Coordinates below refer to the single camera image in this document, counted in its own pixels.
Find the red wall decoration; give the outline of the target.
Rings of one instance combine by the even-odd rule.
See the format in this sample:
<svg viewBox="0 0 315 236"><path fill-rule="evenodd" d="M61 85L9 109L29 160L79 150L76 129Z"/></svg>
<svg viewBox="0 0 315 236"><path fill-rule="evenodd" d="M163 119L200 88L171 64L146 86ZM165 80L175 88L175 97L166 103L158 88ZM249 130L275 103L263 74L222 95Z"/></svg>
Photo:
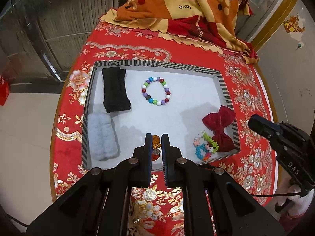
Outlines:
<svg viewBox="0 0 315 236"><path fill-rule="evenodd" d="M304 19L300 21L300 17L297 14L296 16L290 16L290 18L283 22L283 27L286 31L286 33L291 32L304 32L305 27L303 25Z"/></svg>

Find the orange red patterned blanket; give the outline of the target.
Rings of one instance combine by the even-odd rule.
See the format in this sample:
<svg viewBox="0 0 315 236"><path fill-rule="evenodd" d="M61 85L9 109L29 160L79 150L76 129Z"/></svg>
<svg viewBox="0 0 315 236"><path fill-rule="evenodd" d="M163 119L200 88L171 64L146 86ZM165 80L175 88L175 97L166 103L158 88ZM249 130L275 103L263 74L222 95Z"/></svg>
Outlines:
<svg viewBox="0 0 315 236"><path fill-rule="evenodd" d="M163 38L186 45L210 43L240 52L247 64L259 58L251 44L235 34L239 14L251 16L249 0L127 0L101 21L121 27L159 32Z"/></svg>

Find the metal glass door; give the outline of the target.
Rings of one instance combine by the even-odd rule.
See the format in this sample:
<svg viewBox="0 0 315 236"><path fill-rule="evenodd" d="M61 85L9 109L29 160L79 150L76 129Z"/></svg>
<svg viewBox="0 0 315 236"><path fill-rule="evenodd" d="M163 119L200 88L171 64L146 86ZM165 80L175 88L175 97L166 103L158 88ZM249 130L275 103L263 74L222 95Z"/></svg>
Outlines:
<svg viewBox="0 0 315 236"><path fill-rule="evenodd" d="M1 75L61 82L119 0L1 0Z"/></svg>

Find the white fluffy hair band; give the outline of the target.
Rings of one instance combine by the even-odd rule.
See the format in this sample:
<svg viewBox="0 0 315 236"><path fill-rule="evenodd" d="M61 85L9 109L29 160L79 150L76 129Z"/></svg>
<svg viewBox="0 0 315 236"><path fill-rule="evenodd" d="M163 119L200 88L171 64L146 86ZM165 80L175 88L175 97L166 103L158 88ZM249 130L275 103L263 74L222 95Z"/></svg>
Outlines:
<svg viewBox="0 0 315 236"><path fill-rule="evenodd" d="M102 161L119 155L112 120L107 113L88 115L88 140L91 158L94 160Z"/></svg>

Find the red bag on floor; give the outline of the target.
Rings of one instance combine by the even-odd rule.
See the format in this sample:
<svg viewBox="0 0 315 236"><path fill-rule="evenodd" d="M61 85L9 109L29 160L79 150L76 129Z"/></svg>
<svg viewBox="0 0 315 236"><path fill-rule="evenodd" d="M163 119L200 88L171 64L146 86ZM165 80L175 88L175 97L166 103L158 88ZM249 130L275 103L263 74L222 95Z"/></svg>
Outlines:
<svg viewBox="0 0 315 236"><path fill-rule="evenodd" d="M0 75L0 105L3 106L10 94L10 85L8 81Z"/></svg>

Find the striped white tray box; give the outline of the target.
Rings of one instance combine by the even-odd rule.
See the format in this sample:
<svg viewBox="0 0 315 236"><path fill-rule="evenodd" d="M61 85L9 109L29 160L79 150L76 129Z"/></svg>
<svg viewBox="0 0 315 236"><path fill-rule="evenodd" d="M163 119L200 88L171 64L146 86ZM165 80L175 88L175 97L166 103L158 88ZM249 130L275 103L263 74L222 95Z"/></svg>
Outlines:
<svg viewBox="0 0 315 236"><path fill-rule="evenodd" d="M125 70L125 89L131 108L110 114L118 154L113 158L96 160L91 157L88 140L88 115L105 111L102 70L120 67ZM150 77L166 80L170 101L165 105L150 104L141 93L141 85ZM195 153L194 140L202 133L212 135L202 122L205 115L231 108L232 99L220 71L182 63L149 60L109 60L94 63L86 94L82 128L82 165L86 169L113 168L132 156L142 146L146 134L167 134L170 143L182 156L202 164Z"/></svg>

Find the red floral tablecloth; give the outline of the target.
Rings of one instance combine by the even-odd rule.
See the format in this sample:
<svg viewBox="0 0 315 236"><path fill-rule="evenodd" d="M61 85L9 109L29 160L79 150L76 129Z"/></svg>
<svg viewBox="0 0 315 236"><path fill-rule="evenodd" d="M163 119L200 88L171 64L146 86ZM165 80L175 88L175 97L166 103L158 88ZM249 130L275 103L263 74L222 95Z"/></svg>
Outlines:
<svg viewBox="0 0 315 236"><path fill-rule="evenodd" d="M51 139L50 177L53 200L58 199L85 173L82 164L83 106L88 75L97 60L159 60L192 63L216 69L225 80L236 112L240 153L216 162L257 201L265 205L277 188L278 165L266 140L248 128L252 114L271 119L268 96L252 65L227 50L176 42L150 30L128 29L100 22L88 37L69 73L59 99Z"/></svg>

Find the red velvet bow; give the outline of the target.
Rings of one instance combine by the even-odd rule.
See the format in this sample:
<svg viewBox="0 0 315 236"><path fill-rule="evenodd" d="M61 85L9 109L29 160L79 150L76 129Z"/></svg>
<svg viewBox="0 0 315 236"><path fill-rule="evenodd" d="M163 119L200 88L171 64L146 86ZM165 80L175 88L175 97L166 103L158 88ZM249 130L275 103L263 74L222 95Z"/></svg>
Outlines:
<svg viewBox="0 0 315 236"><path fill-rule="evenodd" d="M225 133L225 128L236 119L236 113L226 106L221 106L218 112L209 113L202 122L214 134L212 139L217 142L218 152L230 152L235 148L233 140Z"/></svg>

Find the black knitted hair band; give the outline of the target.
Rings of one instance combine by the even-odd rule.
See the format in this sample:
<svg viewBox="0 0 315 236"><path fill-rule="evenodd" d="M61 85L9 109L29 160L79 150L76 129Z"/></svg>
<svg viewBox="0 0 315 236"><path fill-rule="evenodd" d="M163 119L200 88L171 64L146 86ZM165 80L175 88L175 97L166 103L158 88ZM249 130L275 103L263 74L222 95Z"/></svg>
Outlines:
<svg viewBox="0 0 315 236"><path fill-rule="evenodd" d="M127 111L131 102L125 89L125 69L110 67L102 69L104 82L104 107L107 113Z"/></svg>

